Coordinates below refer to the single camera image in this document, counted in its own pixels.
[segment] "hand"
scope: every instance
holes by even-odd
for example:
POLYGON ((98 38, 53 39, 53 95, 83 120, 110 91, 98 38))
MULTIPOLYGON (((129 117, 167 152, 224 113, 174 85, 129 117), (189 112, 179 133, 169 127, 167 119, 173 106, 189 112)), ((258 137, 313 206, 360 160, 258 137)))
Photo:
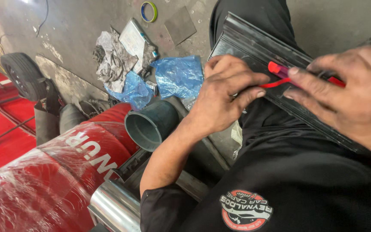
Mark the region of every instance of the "hand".
POLYGON ((252 101, 265 95, 263 88, 255 86, 270 80, 231 55, 215 56, 208 61, 204 78, 197 101, 186 117, 201 138, 230 127, 252 101))
POLYGON ((308 71, 335 71, 346 83, 337 87, 307 71, 292 68, 289 76, 304 91, 288 90, 294 99, 340 133, 371 149, 371 46, 317 58, 308 71))

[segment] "reynaldos car care center logo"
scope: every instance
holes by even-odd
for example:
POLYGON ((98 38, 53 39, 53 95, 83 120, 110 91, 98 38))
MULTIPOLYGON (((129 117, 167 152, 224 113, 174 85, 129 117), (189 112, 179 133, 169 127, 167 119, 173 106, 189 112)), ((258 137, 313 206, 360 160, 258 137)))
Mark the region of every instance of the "reynaldos car care center logo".
POLYGON ((254 231, 270 220, 273 208, 268 201, 256 193, 233 190, 220 197, 221 216, 233 230, 254 231))

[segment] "yellow tape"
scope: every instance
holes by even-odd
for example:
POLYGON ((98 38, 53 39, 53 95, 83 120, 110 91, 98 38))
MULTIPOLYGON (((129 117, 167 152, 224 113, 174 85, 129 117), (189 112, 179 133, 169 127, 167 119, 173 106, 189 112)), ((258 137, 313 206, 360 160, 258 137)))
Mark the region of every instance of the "yellow tape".
POLYGON ((147 23, 152 23, 157 19, 157 8, 155 7, 155 4, 152 2, 144 2, 141 5, 141 17, 143 18, 144 21, 147 23), (144 9, 146 8, 146 5, 149 4, 152 7, 152 10, 154 11, 154 16, 152 17, 151 20, 148 20, 146 17, 146 14, 144 13, 144 9))

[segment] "blue plastic bag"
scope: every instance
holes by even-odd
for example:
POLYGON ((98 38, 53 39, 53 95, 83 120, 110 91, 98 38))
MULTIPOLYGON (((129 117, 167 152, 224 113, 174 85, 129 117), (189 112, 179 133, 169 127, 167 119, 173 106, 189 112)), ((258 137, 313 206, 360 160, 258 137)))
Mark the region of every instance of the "blue plastic bag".
POLYGON ((109 88, 105 88, 111 96, 122 102, 130 103, 134 111, 144 108, 153 97, 152 90, 148 88, 144 80, 133 71, 127 73, 122 93, 113 92, 109 88))
POLYGON ((155 78, 161 99, 171 96, 197 96, 203 84, 199 56, 168 57, 151 63, 156 68, 155 78))

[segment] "dark gray plastic cylinder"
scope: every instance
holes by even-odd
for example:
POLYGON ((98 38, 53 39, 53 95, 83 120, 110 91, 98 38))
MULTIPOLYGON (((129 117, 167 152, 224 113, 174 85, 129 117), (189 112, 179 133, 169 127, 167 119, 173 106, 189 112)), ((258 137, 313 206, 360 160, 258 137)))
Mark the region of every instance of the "dark gray plastic cylinder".
POLYGON ((177 110, 166 101, 158 101, 124 119, 131 139, 146 151, 155 151, 178 125, 177 110))

